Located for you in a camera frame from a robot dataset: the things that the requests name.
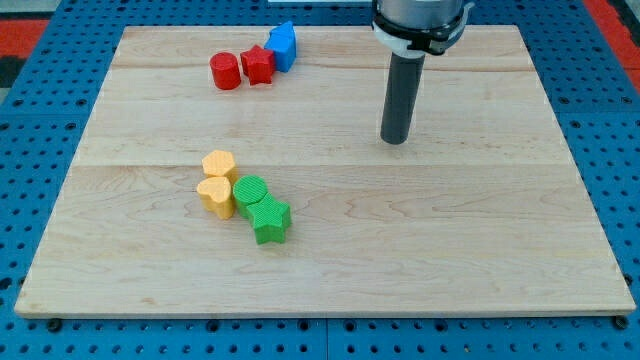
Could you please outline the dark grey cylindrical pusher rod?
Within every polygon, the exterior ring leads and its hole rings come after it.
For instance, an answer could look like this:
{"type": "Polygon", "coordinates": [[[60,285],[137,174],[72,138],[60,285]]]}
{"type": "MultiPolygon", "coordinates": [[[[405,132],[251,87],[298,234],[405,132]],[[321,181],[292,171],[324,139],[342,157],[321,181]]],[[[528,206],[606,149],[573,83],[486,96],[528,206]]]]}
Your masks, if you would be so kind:
{"type": "Polygon", "coordinates": [[[391,55],[380,129],[386,143],[400,145],[408,138],[424,60],[391,55]]]}

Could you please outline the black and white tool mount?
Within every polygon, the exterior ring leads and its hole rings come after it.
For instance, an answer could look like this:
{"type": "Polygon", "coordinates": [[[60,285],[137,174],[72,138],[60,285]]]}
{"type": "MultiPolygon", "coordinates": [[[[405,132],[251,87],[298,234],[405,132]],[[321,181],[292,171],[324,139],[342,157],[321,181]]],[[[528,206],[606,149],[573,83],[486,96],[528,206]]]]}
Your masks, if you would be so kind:
{"type": "Polygon", "coordinates": [[[473,7],[473,2],[373,2],[372,29],[398,56],[440,56],[461,38],[473,7]]]}

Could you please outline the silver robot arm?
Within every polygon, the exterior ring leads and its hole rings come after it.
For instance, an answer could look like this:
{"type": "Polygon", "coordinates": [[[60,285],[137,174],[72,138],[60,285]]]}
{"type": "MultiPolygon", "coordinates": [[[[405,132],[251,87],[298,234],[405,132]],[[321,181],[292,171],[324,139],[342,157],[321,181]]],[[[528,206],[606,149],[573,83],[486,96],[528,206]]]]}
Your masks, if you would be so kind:
{"type": "Polygon", "coordinates": [[[399,145],[409,135],[424,61],[441,56],[464,33],[474,4],[465,0],[377,0],[372,30],[391,51],[380,128],[383,141],[399,145]]]}

